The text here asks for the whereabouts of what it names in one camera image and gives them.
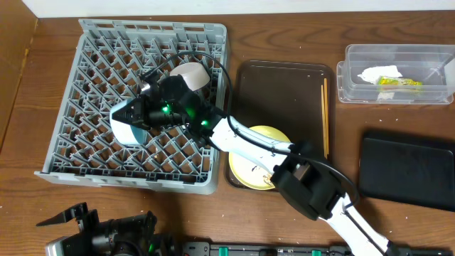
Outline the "yellow green snack wrapper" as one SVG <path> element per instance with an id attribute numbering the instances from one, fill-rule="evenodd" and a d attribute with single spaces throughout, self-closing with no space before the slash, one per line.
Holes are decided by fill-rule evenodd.
<path id="1" fill-rule="evenodd" d="M 382 76 L 378 80 L 379 91 L 419 91 L 423 83 L 409 78 L 391 78 Z"/>

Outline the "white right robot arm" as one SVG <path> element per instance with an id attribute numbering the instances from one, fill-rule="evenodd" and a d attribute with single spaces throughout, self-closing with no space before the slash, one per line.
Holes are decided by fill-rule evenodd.
<path id="1" fill-rule="evenodd" d="M 239 154 L 271 173 L 271 182 L 294 209 L 328 223 L 354 255 L 396 255 L 397 248 L 355 209 L 339 173 L 326 159 L 311 158 L 305 144 L 271 139 L 240 124 L 229 112 L 199 98 L 182 75 L 161 80 L 148 72 L 149 87 L 134 106 L 133 123 L 142 128 L 183 125 L 198 142 Z"/>

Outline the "white paper napkin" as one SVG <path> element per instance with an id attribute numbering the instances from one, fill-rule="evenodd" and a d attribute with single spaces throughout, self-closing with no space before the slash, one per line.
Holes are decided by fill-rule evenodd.
<path id="1" fill-rule="evenodd" d="M 392 92 L 391 89 L 385 89 L 383 84 L 381 84 L 381 80 L 383 78 L 396 80 L 402 78 L 402 73 L 398 71 L 396 65 L 375 66 L 364 69 L 358 77 L 363 82 L 376 86 L 379 91 L 378 100 L 392 100 L 395 96 L 395 92 Z"/>

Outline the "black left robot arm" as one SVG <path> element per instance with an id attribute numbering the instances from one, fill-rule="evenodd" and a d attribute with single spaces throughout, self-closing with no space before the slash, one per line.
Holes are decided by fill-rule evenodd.
<path id="1" fill-rule="evenodd" d="M 172 111 L 165 102 L 148 103 L 125 100 L 111 111 L 112 122 L 117 122 L 130 134 L 142 133 L 152 127 L 168 127 L 182 123 L 182 116 Z M 78 232 L 48 242 L 47 255 L 177 255 L 172 238 L 156 235 L 156 216 L 152 212 L 127 218 L 101 222 L 97 210 L 77 203 L 36 225 L 45 227 L 75 220 Z"/>

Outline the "pale pink bowl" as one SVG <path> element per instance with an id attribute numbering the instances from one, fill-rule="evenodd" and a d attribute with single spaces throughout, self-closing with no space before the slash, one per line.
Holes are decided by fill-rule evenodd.
<path id="1" fill-rule="evenodd" d="M 192 91 L 202 89 L 210 82 L 210 77 L 204 66 L 197 62 L 184 63 L 175 67 L 170 76 L 180 75 Z"/>

